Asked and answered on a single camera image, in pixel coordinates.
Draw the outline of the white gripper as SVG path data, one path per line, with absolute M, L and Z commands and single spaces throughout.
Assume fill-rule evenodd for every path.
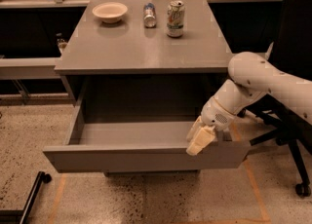
M 216 138 L 217 131 L 225 130 L 235 119 L 211 97 L 203 106 L 201 117 L 198 117 L 189 130 L 186 140 L 189 142 L 186 153 L 196 156 Z

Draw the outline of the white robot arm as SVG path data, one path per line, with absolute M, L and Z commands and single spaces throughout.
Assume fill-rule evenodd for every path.
M 283 72 L 267 59 L 251 52 L 233 56 L 229 78 L 203 106 L 187 135 L 186 153 L 195 156 L 216 139 L 245 107 L 270 95 L 312 125 L 312 82 Z

